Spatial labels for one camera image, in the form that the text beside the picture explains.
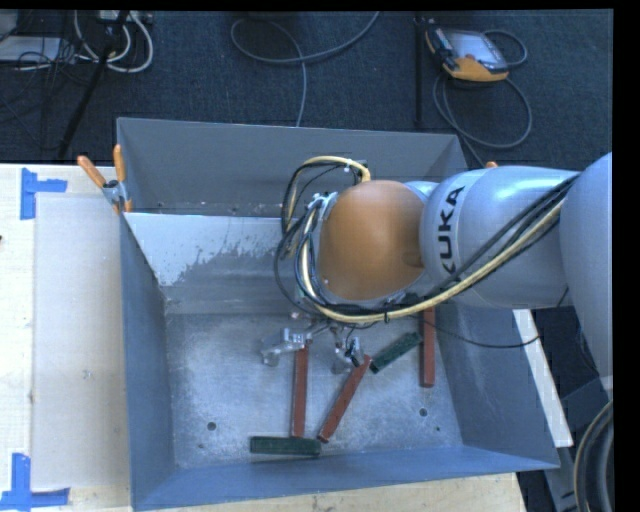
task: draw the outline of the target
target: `wooden table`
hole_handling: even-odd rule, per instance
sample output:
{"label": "wooden table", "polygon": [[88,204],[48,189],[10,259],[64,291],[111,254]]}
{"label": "wooden table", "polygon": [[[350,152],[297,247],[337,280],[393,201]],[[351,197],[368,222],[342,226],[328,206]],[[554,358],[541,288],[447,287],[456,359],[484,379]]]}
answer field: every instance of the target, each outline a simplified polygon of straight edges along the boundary
{"label": "wooden table", "polygon": [[[34,381],[34,264],[36,218],[20,220],[21,169],[37,172],[39,180],[67,181],[64,194],[94,195],[102,198],[96,186],[76,166],[0,165],[0,491],[8,490],[11,454],[32,455],[32,421],[38,393]],[[105,177],[115,178],[113,168],[101,168]],[[105,208],[115,215],[105,200]],[[77,343],[91,343],[92,337]],[[82,407],[69,404],[77,421]],[[130,510],[127,482],[77,485],[69,481],[69,503],[57,510]],[[53,490],[38,489],[33,491]],[[515,474],[449,479],[416,484],[394,485],[325,494],[291,496],[193,507],[193,511],[526,511]]]}

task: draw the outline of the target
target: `orange handle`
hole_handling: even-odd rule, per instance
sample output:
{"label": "orange handle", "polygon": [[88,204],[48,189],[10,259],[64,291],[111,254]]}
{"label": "orange handle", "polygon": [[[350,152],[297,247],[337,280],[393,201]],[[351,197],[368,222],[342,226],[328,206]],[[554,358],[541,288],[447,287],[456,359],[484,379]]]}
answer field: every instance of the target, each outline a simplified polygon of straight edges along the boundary
{"label": "orange handle", "polygon": [[89,160],[86,156],[80,155],[78,157],[78,165],[84,169],[84,172],[87,173],[87,176],[91,178],[98,187],[102,188],[102,186],[107,182],[100,171],[93,165],[93,162]]}
{"label": "orange handle", "polygon": [[116,144],[113,147],[113,164],[116,167],[116,176],[119,182],[123,182],[127,179],[127,172],[124,168],[124,158],[122,158],[122,146]]}

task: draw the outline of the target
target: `kuka logo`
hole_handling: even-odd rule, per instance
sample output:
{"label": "kuka logo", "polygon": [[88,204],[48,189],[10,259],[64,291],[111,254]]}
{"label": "kuka logo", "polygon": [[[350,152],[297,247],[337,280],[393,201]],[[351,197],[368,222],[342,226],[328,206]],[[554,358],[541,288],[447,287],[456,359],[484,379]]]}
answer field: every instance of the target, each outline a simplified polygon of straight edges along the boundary
{"label": "kuka logo", "polygon": [[463,190],[464,187],[460,187],[449,192],[446,202],[451,205],[451,208],[448,213],[445,212],[444,208],[440,210],[441,224],[438,226],[438,233],[443,234],[438,236],[438,242],[445,244],[440,251],[440,261],[442,262],[442,268],[444,268],[449,274],[453,274],[456,271],[456,263],[452,260],[453,250],[451,247],[451,224],[449,224],[449,221],[455,212],[458,195]]}

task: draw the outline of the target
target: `gray bin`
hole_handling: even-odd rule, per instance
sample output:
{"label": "gray bin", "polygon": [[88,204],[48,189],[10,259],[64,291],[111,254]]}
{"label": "gray bin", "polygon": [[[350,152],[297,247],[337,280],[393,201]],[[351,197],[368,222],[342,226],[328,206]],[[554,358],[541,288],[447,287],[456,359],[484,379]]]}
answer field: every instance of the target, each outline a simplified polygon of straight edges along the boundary
{"label": "gray bin", "polygon": [[[508,310],[437,308],[436,383],[418,351],[368,372],[319,457],[251,454],[287,436],[293,355],[264,365],[261,339],[298,328],[272,273],[284,188],[305,160],[366,160],[372,179],[439,182],[466,169],[457,137],[121,118],[134,212],[121,216],[131,503],[135,510],[339,491],[559,466]],[[337,172],[316,191],[340,190]],[[290,274],[285,283],[292,285]],[[366,353],[415,318],[359,331]],[[310,349],[305,434],[315,437],[346,375],[333,340]]]}

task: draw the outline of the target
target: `bin floor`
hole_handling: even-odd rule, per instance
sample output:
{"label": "bin floor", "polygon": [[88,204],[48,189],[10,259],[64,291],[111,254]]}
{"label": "bin floor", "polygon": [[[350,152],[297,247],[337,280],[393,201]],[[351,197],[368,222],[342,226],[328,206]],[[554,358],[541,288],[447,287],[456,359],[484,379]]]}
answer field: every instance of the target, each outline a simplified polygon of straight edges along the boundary
{"label": "bin floor", "polygon": [[[304,325],[282,315],[167,316],[178,467],[274,458],[250,453],[249,439],[290,432],[294,354],[282,354],[275,367],[265,365],[260,354],[261,340],[284,327]],[[375,357],[417,327],[416,319],[403,318],[353,335]],[[331,371],[335,341],[323,332],[310,346],[305,437],[316,437],[348,376]],[[439,347],[432,388],[419,385],[419,357],[414,348],[378,374],[367,372],[321,456],[462,444]]]}

